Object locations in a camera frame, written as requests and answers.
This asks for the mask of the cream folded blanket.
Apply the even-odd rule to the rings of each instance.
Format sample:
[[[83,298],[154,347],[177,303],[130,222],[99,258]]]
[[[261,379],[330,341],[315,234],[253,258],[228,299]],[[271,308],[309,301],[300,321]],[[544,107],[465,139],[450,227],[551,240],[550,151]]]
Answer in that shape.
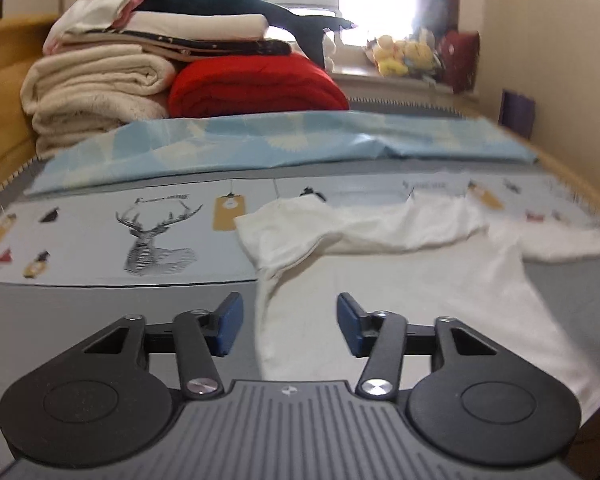
[[[40,58],[20,89],[38,158],[131,122],[168,118],[166,94],[175,76],[170,61],[132,44]]]

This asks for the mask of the dark red cushion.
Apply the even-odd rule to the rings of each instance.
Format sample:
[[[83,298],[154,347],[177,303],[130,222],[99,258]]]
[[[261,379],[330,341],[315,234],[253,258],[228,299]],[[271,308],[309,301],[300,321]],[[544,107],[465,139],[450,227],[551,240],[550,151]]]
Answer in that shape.
[[[455,94],[474,90],[480,55],[478,32],[450,30],[437,48],[443,64],[442,82]]]

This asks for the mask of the dark teal shark plush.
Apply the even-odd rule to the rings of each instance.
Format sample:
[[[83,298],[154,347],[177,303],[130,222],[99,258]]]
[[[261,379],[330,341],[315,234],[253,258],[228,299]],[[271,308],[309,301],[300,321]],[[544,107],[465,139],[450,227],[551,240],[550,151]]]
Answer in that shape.
[[[260,14],[271,26],[290,32],[303,53],[321,68],[325,67],[325,32],[340,32],[354,27],[345,18],[298,15],[265,0],[144,0],[138,10],[203,16]]]

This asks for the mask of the white pink garment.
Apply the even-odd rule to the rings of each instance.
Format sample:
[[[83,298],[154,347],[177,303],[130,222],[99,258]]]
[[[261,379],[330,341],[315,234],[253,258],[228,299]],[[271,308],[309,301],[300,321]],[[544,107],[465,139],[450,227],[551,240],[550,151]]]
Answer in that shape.
[[[53,54],[67,34],[83,34],[90,30],[123,27],[144,0],[76,0],[53,24],[42,52]]]

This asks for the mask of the light blue folded sheet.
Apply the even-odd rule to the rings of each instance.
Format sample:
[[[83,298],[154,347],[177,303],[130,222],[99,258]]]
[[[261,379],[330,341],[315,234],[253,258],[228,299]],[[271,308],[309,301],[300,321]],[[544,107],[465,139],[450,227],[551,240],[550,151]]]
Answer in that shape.
[[[486,119],[289,112],[133,122],[57,154],[28,195],[151,178],[376,159],[496,160],[535,154]]]

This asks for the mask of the white plush toy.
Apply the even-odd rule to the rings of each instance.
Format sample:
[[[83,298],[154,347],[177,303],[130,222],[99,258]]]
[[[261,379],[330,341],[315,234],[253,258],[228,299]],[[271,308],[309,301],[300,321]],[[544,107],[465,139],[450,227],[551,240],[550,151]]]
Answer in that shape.
[[[333,73],[340,63],[338,47],[333,32],[326,32],[322,41],[324,54],[324,69],[327,73]]]

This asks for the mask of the purple bag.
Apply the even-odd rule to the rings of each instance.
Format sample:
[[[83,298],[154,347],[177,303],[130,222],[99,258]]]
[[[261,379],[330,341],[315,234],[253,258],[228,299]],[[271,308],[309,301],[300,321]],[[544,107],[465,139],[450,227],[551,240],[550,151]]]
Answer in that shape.
[[[504,90],[502,92],[498,123],[530,140],[535,120],[535,100],[523,94]]]

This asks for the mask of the white t-shirt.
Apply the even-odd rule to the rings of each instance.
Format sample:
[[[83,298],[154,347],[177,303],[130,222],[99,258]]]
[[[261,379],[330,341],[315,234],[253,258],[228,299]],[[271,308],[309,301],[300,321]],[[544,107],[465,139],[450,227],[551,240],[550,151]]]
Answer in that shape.
[[[528,261],[600,258],[600,230],[485,214],[464,197],[415,194],[400,204],[334,207],[306,195],[236,221],[257,270],[256,346],[268,380],[355,382],[336,320],[350,294],[365,310],[414,324],[458,318],[559,379],[584,417],[600,407],[600,368],[550,314]]]

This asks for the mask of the yellow plush toys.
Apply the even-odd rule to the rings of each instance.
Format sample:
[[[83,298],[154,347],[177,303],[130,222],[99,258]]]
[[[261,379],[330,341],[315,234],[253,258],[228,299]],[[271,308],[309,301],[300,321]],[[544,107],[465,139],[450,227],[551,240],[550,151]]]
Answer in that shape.
[[[434,47],[436,37],[421,28],[410,39],[394,40],[389,35],[370,41],[365,54],[383,77],[436,79],[443,72],[443,63]]]

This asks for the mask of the red folded blanket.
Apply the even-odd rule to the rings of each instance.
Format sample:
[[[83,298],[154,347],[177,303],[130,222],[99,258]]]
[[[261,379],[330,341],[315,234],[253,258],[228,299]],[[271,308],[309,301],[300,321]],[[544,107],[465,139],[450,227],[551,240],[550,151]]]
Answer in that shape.
[[[298,53],[231,55],[188,64],[171,84],[172,117],[347,110],[329,74]]]

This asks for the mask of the white folded quilt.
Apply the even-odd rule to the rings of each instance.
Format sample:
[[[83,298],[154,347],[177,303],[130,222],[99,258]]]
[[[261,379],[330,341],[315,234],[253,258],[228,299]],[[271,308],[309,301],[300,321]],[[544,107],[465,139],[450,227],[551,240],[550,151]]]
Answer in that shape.
[[[268,20],[261,14],[205,16],[137,11],[122,32],[192,41],[254,41],[264,38],[268,26]]]

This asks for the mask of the deer print bed sheet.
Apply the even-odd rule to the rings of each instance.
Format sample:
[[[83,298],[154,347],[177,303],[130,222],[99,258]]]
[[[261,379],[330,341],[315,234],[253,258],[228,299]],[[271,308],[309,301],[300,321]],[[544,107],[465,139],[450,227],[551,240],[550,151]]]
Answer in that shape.
[[[465,196],[488,216],[592,228],[565,185],[545,174],[421,172],[230,179],[28,198],[0,212],[0,283],[145,286],[248,281],[234,220],[315,192],[333,207],[385,206],[413,192]]]

